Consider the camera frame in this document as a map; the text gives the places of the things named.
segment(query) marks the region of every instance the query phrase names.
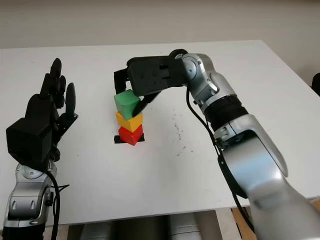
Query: black cable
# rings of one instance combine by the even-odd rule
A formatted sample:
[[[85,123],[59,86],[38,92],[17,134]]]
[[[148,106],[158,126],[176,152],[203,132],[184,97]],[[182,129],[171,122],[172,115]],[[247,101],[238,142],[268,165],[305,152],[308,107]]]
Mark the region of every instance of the black cable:
[[[191,107],[191,104],[190,104],[190,98],[189,98],[189,95],[190,95],[190,90],[189,90],[189,86],[186,87],[186,104],[188,106],[188,108],[190,109],[190,111],[193,113],[193,115],[202,123],[202,125],[205,127],[205,129],[208,131],[209,135],[210,135],[210,138],[211,138],[211,141],[212,141],[212,144],[214,146],[214,149],[216,151],[216,154],[219,156],[222,154],[222,150],[217,146],[217,143],[216,143],[216,139],[215,139],[215,136],[214,134],[211,132],[210,128],[209,128],[209,124],[208,124],[208,120],[206,120],[206,123],[205,121],[196,113],[196,111]],[[247,214],[245,213],[244,209],[242,208],[242,206],[240,205],[240,202],[237,198],[237,195],[231,190],[231,193],[232,193],[232,196],[233,196],[233,199],[235,201],[235,204],[236,204],[236,207],[239,209],[243,219],[245,220],[246,224],[249,226],[249,228],[252,230],[252,232],[254,233],[255,230],[254,230],[254,226],[253,224],[251,223],[249,217],[247,216]]]
[[[47,176],[51,179],[53,187],[54,187],[54,191],[55,191],[56,214],[55,214],[55,216],[53,218],[53,227],[52,227],[52,233],[51,233],[51,240],[56,240],[57,234],[58,234],[58,224],[59,224],[59,216],[60,216],[60,192],[59,192],[58,183],[57,183],[55,177],[51,174],[51,172],[46,170],[44,173],[47,174]]]
[[[207,130],[207,132],[209,133],[210,135],[210,138],[211,138],[211,141],[212,141],[212,144],[214,146],[214,149],[215,149],[215,152],[217,155],[219,155],[219,151],[218,151],[218,148],[217,148],[217,144],[216,144],[216,141],[215,141],[215,137],[213,135],[213,133],[211,132],[210,128],[209,128],[209,125],[206,125],[205,121],[196,113],[196,111],[192,108],[191,104],[190,104],[190,98],[189,98],[189,95],[190,95],[190,90],[189,90],[189,86],[186,87],[186,96],[185,96],[185,99],[186,99],[186,104],[188,106],[188,108],[190,109],[190,111],[193,113],[193,115],[195,115],[195,117],[202,123],[202,125],[205,127],[205,129]]]
[[[232,193],[232,197],[235,201],[236,207],[239,209],[243,219],[245,220],[246,224],[249,226],[249,228],[251,229],[251,231],[254,233],[255,232],[255,228],[254,225],[252,224],[252,222],[249,219],[249,216],[246,214],[245,210],[243,209],[243,207],[240,205],[240,202],[238,200],[238,197],[235,193]]]
[[[61,185],[61,186],[58,186],[59,188],[59,193],[61,193],[61,191],[67,187],[69,187],[70,184],[66,184],[66,185]],[[52,204],[52,210],[53,210],[53,217],[56,216],[56,202],[57,202],[57,198],[56,196],[54,197],[53,199],[53,204]]]

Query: cube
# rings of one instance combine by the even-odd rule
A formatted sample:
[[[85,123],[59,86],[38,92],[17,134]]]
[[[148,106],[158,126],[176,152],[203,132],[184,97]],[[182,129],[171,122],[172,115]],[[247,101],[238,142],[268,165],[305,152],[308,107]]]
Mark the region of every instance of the cube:
[[[116,121],[121,127],[124,127],[125,129],[129,130],[130,132],[134,132],[137,130],[137,128],[142,124],[143,122],[143,115],[142,113],[130,118],[129,120],[125,120],[124,117],[121,115],[120,112],[117,112],[115,114]]]
[[[134,92],[129,89],[114,96],[116,109],[123,116],[124,120],[131,119],[132,113],[136,105],[140,102],[140,98],[137,97]]]
[[[123,126],[119,128],[120,139],[132,146],[136,145],[138,140],[144,133],[142,125],[140,125],[134,132],[125,129]]]

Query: yellow cube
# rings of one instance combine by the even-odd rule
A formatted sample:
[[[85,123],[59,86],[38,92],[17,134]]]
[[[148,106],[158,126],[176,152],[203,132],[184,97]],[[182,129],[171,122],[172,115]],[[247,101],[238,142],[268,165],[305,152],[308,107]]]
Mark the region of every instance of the yellow cube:
[[[121,115],[120,112],[117,112],[115,114],[116,116],[116,121],[121,127],[124,127],[125,129],[129,130],[130,132],[134,132],[137,130],[137,128],[142,124],[143,121],[143,115],[142,113],[130,118],[129,120],[125,120],[124,117]]]

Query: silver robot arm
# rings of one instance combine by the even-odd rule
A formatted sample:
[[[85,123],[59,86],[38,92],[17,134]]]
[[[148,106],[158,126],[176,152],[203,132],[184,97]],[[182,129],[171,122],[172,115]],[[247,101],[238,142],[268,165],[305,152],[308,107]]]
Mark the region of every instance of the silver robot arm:
[[[231,191],[250,202],[259,240],[320,239],[320,214],[287,182],[278,148],[204,54],[181,54],[188,87],[214,130]]]
[[[168,56],[135,57],[114,73],[117,94],[126,90],[126,81],[136,96],[144,96],[134,115],[161,91],[187,87],[187,103],[190,92],[214,131],[201,120],[218,146],[218,164],[240,211],[236,196],[250,202],[258,239],[320,239],[320,214],[289,185],[280,151],[207,55],[177,49]]]
[[[15,170],[16,185],[6,207],[4,240],[42,240],[48,210],[55,203],[51,239],[56,239],[59,192],[67,185],[59,188],[54,162],[60,159],[58,142],[78,118],[75,114],[75,86],[69,83],[66,88],[61,69],[62,63],[56,58],[50,73],[44,76],[40,93],[30,98],[24,117],[6,129],[8,152],[19,164]],[[64,106],[65,112],[59,115],[57,109]],[[55,198],[50,191],[52,185]]]
[[[49,162],[48,172],[54,177],[57,167]],[[42,240],[53,204],[52,181],[45,173],[18,164],[15,170],[16,184],[9,196],[3,223],[3,239]]]

